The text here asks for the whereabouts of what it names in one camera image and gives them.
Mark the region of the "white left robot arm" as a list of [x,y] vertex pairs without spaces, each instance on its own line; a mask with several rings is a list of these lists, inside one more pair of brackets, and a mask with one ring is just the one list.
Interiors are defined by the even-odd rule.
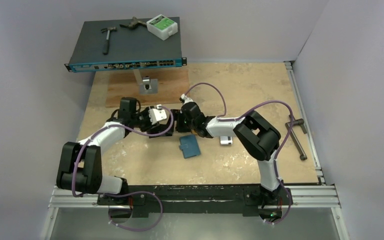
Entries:
[[129,191],[123,187],[125,179],[103,174],[103,154],[129,133],[159,137],[165,135],[174,126],[174,122],[173,112],[161,104],[141,109],[136,98],[121,98],[119,108],[95,133],[63,145],[56,186],[70,190],[74,197],[108,194],[116,204],[126,203]]

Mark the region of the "blue leather card holder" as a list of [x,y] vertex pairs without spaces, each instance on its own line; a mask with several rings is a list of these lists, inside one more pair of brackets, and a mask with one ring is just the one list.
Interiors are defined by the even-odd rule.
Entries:
[[179,149],[182,151],[184,159],[197,157],[201,155],[201,150],[197,138],[194,134],[181,136],[179,138]]

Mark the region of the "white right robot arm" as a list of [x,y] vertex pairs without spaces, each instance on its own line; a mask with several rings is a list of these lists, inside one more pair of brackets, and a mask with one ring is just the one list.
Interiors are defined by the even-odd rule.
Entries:
[[233,120],[206,116],[193,101],[184,103],[179,112],[184,124],[201,138],[237,138],[257,160],[262,200],[272,204],[280,198],[281,179],[276,161],[281,134],[264,117],[254,110]]

